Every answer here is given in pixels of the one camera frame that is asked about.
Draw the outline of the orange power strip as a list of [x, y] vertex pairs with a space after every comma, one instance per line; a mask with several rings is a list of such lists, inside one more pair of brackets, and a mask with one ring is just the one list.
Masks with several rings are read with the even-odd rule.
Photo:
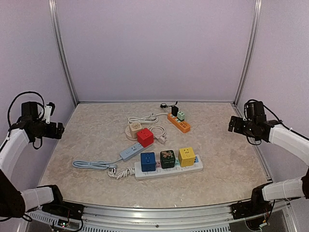
[[188, 133], [191, 130], [191, 126], [185, 120], [181, 121], [176, 116], [172, 115], [172, 113], [159, 113], [159, 114], [151, 114], [145, 117], [134, 117], [131, 116], [128, 118], [127, 124], [132, 123], [141, 123], [141, 124], [155, 124], [159, 121], [159, 116], [166, 116], [168, 121], [172, 123], [177, 129], [179, 129], [182, 133]]

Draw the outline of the mint green plug adapter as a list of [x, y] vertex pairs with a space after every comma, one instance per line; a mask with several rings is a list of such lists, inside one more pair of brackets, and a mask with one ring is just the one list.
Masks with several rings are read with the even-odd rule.
[[185, 113], [182, 112], [182, 111], [178, 111], [178, 112], [177, 112], [177, 119], [178, 119], [179, 121], [184, 121], [184, 120], [185, 120]]

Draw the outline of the yellow cube socket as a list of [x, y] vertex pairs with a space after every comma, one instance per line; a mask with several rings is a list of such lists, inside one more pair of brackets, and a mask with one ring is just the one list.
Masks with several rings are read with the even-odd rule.
[[178, 160], [181, 167], [193, 166], [196, 155], [192, 147], [180, 148], [178, 153]]

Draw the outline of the pink round power strip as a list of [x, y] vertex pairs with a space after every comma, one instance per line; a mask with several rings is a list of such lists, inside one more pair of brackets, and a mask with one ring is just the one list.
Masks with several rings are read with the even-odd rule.
[[[161, 133], [155, 135], [153, 131], [160, 130]], [[133, 123], [126, 127], [125, 129], [125, 135], [126, 138], [131, 141], [137, 141], [141, 139], [142, 137], [152, 137], [153, 139], [156, 139], [159, 143], [164, 144], [167, 140], [166, 138], [166, 129], [162, 126], [151, 126], [149, 128], [143, 128], [140, 123]]]

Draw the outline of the blue-grey power strip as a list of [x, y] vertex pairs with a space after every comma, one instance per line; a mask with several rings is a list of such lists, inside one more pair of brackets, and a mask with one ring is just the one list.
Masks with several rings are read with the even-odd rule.
[[72, 165], [74, 168], [78, 169], [92, 169], [98, 171], [104, 171], [108, 169], [116, 169], [117, 163], [120, 161], [128, 161], [131, 158], [135, 157], [142, 151], [146, 150], [147, 148], [151, 147], [149, 145], [147, 147], [143, 147], [140, 143], [135, 143], [134, 145], [130, 146], [129, 148], [123, 150], [119, 154], [119, 159], [116, 161], [83, 161], [83, 160], [74, 160]]

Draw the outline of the dark green cube socket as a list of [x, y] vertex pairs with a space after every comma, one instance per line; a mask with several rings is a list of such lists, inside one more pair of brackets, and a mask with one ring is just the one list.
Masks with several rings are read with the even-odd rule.
[[175, 154], [173, 150], [160, 152], [160, 163], [162, 169], [173, 168], [175, 166]]

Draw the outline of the beige plug adapter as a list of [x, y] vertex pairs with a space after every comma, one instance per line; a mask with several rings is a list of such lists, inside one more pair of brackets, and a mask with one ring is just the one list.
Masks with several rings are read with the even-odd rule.
[[137, 138], [137, 133], [143, 129], [143, 126], [139, 122], [129, 124], [129, 132], [132, 138]]

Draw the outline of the red cube socket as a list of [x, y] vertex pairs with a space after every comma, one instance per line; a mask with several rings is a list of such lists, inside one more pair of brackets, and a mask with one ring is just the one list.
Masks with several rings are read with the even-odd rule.
[[137, 140], [143, 147], [148, 147], [154, 142], [154, 135], [148, 128], [144, 128], [137, 133]]

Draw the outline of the white power strip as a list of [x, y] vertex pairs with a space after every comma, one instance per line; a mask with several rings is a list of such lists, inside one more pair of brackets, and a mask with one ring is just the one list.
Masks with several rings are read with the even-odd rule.
[[203, 170], [203, 163], [200, 160], [199, 155], [196, 155], [194, 164], [192, 166], [181, 167], [179, 160], [176, 159], [175, 166], [173, 168], [163, 169], [161, 167], [161, 163], [158, 161], [156, 163], [156, 167], [154, 171], [143, 172], [141, 170], [141, 163], [135, 162], [134, 168], [126, 168], [124, 171], [119, 172], [119, 173], [115, 173], [114, 171], [109, 170], [108, 176], [116, 180], [119, 180], [121, 178], [125, 178], [128, 176], [135, 176], [137, 180], [145, 180], [145, 179], [156, 179], [156, 178], [195, 173], [195, 172], [200, 172], [202, 170]]

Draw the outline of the blue cube socket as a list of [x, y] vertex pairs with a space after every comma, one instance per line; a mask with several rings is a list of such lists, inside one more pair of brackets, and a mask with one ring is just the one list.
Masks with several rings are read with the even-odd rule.
[[156, 170], [155, 152], [141, 153], [140, 165], [142, 172], [153, 172]]

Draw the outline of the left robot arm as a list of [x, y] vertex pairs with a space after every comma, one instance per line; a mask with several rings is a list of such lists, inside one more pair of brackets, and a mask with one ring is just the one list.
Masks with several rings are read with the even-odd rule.
[[9, 127], [7, 137], [0, 146], [0, 219], [22, 218], [27, 212], [48, 204], [57, 215], [67, 211], [58, 186], [47, 185], [19, 191], [12, 184], [14, 167], [28, 144], [37, 139], [61, 139], [64, 132], [62, 123], [50, 121], [55, 104], [50, 102], [39, 111], [40, 103], [24, 102], [21, 105], [21, 117]]

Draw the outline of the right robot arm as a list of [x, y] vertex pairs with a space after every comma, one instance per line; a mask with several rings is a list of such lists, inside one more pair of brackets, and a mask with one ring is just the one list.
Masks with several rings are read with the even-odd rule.
[[[244, 135], [249, 142], [266, 142], [283, 148], [309, 164], [309, 139], [284, 125], [283, 121], [262, 101], [248, 100], [244, 104], [244, 117], [232, 116], [228, 131]], [[256, 215], [271, 202], [281, 199], [309, 198], [309, 173], [295, 179], [264, 184], [252, 190], [247, 211]]]

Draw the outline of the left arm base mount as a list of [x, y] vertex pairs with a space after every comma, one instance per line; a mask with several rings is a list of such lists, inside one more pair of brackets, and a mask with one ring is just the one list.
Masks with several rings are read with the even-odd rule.
[[62, 204], [48, 203], [42, 206], [42, 211], [67, 219], [81, 220], [84, 205], [71, 202], [63, 202]]

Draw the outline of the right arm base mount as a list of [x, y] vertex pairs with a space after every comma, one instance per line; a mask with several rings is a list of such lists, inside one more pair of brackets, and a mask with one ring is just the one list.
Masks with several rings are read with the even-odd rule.
[[233, 219], [236, 220], [263, 214], [266, 211], [270, 212], [272, 205], [268, 202], [254, 205], [251, 201], [246, 201], [234, 203], [230, 207]]

